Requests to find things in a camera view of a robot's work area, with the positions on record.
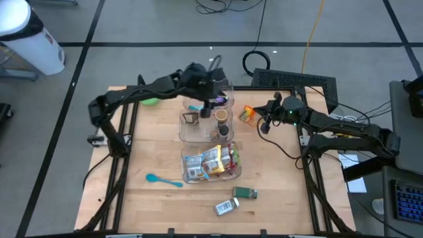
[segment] black floor line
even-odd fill
[[[399,38],[401,39],[401,42],[403,42],[405,45],[405,51],[407,52],[408,58],[411,61],[412,67],[414,68],[417,76],[423,75],[422,68],[420,64],[418,63],[418,60],[416,56],[414,55],[414,52],[412,51],[412,48],[408,45],[407,37],[405,36],[405,33],[403,31],[403,28],[399,24],[398,18],[394,13],[394,10],[392,9],[392,6],[389,2],[389,0],[383,0],[383,3],[385,4],[386,9],[388,10],[389,16],[391,17],[392,23],[395,26],[395,29],[397,30],[397,33],[399,35]]]
[[[63,128],[63,124],[65,122],[67,111],[69,110],[69,106],[72,101],[73,93],[75,92],[75,88],[78,83],[79,76],[81,74],[82,68],[84,66],[85,58],[87,57],[87,52],[89,49],[89,42],[93,39],[94,31],[98,23],[98,19],[100,18],[100,14],[102,8],[104,6],[105,0],[100,0],[94,15],[94,19],[91,23],[87,39],[85,40],[83,49],[81,51],[81,55],[79,56],[75,71],[73,72],[72,80],[69,84],[69,88],[66,93],[65,100],[63,102],[63,106],[61,107],[59,118],[56,122],[56,126],[54,127],[52,138],[48,144],[46,155],[44,156],[44,160],[41,164],[40,172],[38,172],[37,179],[35,181],[34,188],[32,189],[28,204],[26,205],[25,212],[22,216],[20,221],[20,225],[16,234],[16,237],[24,237],[26,235],[26,231],[28,230],[28,226],[31,222],[31,217],[34,213],[35,206],[38,201],[38,197],[40,196],[42,185],[44,180],[46,179],[46,175],[48,172],[48,168],[50,163],[52,162],[54,150],[56,149],[56,145],[58,144],[59,136],[61,129]]]
[[[61,42],[63,47],[83,47],[82,42]],[[91,42],[90,47],[254,47],[256,42]],[[259,42],[262,47],[305,47],[306,42]],[[423,47],[423,42],[312,42],[310,47],[328,48],[389,48],[389,47]]]

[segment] wooden table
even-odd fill
[[[110,90],[123,88],[111,87]],[[325,99],[311,89],[306,91],[309,106],[327,113]],[[232,111],[238,115],[246,104],[265,105],[273,98],[273,94],[274,91],[235,91]],[[281,91],[281,94],[283,97],[289,96],[289,92]],[[167,229],[172,227],[175,233],[191,234],[258,234],[260,229],[267,229],[269,234],[313,234],[303,171],[297,170],[295,161],[286,157],[276,146],[261,140],[255,127],[236,118],[234,140],[240,149],[243,170],[239,178],[184,184],[183,188],[147,182],[147,173],[184,182],[180,168],[180,152],[184,142],[178,136],[178,118],[182,109],[182,97],[161,101],[153,107],[139,106],[120,233],[167,233]],[[131,111],[130,108],[126,128],[129,127]],[[119,109],[112,120],[116,128],[120,114]],[[294,126],[281,124],[277,128],[272,127],[265,137],[281,145],[289,154],[299,155]],[[107,153],[106,147],[94,148],[91,167]],[[337,156],[335,151],[329,153]],[[83,227],[97,211],[101,205],[99,199],[104,200],[111,161],[109,159],[88,178],[76,229]],[[346,225],[355,229],[339,162],[323,155],[320,163],[329,203]],[[213,207],[231,198],[233,186],[257,189],[258,199],[240,199],[238,209],[217,217]],[[321,230],[324,230],[318,200],[316,204]],[[112,226],[114,209],[113,204],[107,227]]]

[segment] black keyboard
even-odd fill
[[[394,218],[423,224],[423,188],[391,180]]]

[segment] green ball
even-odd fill
[[[158,102],[160,101],[160,99],[147,99],[147,100],[143,100],[141,101],[142,104],[144,104],[145,106],[154,106],[156,105]]]

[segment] yellow cable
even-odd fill
[[[311,34],[310,34],[310,37],[309,37],[309,41],[307,42],[307,45],[306,45],[305,50],[304,50],[303,65],[301,66],[301,74],[304,73],[305,60],[307,58],[307,50],[309,49],[309,45],[310,45],[311,39],[313,38],[313,34],[315,33],[316,26],[317,26],[317,24],[320,21],[320,16],[322,15],[323,5],[324,4],[325,4],[325,0],[322,0],[322,3],[320,4],[319,14],[317,15],[317,19],[315,21],[315,25],[313,26],[313,29],[312,29]]]

